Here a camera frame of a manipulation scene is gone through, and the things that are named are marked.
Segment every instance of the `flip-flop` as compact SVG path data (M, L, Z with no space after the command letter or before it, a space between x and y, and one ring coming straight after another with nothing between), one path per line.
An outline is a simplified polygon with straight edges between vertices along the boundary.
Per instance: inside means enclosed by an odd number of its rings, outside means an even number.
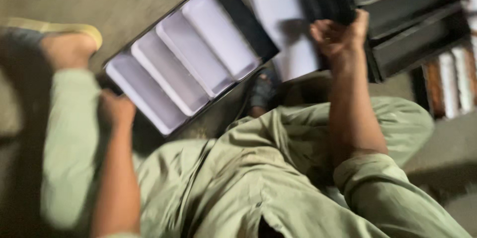
M87 24L80 23L49 23L45 21L35 21L25 18L7 18L0 20L0 26L6 28L19 28L36 31L41 34L46 33L84 33L91 36L96 42L96 48L99 50L103 44L103 37L99 30Z
M257 73L255 84L250 95L250 107L268 108L270 100L275 96L279 81L275 72L264 68Z

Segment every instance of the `hand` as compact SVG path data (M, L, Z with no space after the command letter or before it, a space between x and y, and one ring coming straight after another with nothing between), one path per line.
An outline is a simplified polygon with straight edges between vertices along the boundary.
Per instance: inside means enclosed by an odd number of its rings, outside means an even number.
M331 20L317 20L310 26L311 35L318 43L319 49L330 59L331 69L337 64L353 61L353 54L363 51L368 20L369 13L357 9L356 19L349 26Z
M101 92L103 110L109 117L113 127L131 127L136 114L136 107L125 95L116 96L111 90Z

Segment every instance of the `white tray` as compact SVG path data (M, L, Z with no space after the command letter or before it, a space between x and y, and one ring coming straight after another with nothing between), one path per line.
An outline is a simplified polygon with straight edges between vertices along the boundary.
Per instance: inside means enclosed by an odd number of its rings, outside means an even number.
M233 83L227 70L181 12L160 21L156 32L210 97L216 97Z
M189 0L181 10L235 80L259 66L257 55L217 0Z
M106 65L106 73L164 135L188 118L132 55L116 55Z
M205 90L155 32L134 42L131 52L187 116L197 113L209 101Z

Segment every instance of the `concrete floor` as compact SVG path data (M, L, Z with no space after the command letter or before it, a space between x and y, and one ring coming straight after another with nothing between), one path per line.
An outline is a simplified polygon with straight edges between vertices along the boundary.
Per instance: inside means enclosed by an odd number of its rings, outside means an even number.
M92 58L95 73L104 61L181 0L0 0L1 16L19 16L56 22L81 22L96 26L104 45ZM48 111L49 76L38 58L24 54L18 61L0 64L0 237L49 236L40 222L38 189L41 179L41 150ZM30 69L33 74L16 72ZM46 74L36 76L44 71ZM393 95L413 99L406 74L383 85L371 85L373 95ZM239 109L242 95L227 102ZM228 107L218 105L213 115L203 116L181 136L209 137L227 122L215 125L218 113ZM233 119L233 114L222 114ZM405 167L409 173L431 172L477 160L477 113L437 123L429 143Z

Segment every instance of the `brown panel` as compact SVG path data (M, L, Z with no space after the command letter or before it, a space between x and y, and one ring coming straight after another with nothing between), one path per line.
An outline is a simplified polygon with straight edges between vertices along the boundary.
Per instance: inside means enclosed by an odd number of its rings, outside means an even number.
M470 90L474 94L474 105L477 106L477 69L474 52L471 47L464 49L466 54L466 64L470 83Z
M431 100L431 110L434 112L434 117L440 119L445 116L445 107L438 59L426 63L424 69L427 80L427 93Z

